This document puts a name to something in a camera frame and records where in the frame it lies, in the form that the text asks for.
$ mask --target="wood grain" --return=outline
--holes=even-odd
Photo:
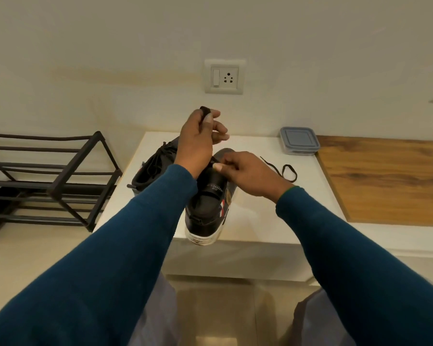
[[[318,139],[316,156],[349,222],[433,226],[433,142]]]

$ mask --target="wall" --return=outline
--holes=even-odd
[[[242,96],[203,59],[246,58]],[[0,130],[101,129],[125,167],[200,105],[232,134],[433,139],[433,0],[0,0]]]

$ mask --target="tile floor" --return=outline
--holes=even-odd
[[[88,236],[80,227],[8,224],[0,231],[0,308]],[[182,345],[283,345],[305,283],[168,275]]]

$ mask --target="shoe sole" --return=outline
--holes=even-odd
[[[186,227],[186,229],[185,229],[186,238],[188,238],[194,244],[201,245],[201,246],[206,246],[206,245],[213,244],[214,242],[216,242],[218,240],[218,238],[220,237],[221,232],[223,231],[223,226],[224,226],[224,224],[226,222],[226,216],[227,215],[228,215],[228,213],[226,212],[224,220],[221,222],[220,226],[215,231],[215,233],[213,233],[211,236],[200,237],[198,235],[195,235],[195,234],[192,234],[191,232],[189,232],[188,228]]]

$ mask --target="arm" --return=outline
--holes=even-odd
[[[277,203],[358,345],[433,345],[433,286],[425,279],[253,154],[228,153],[214,168]]]
[[[126,345],[196,191],[171,165],[0,311],[0,345]]]

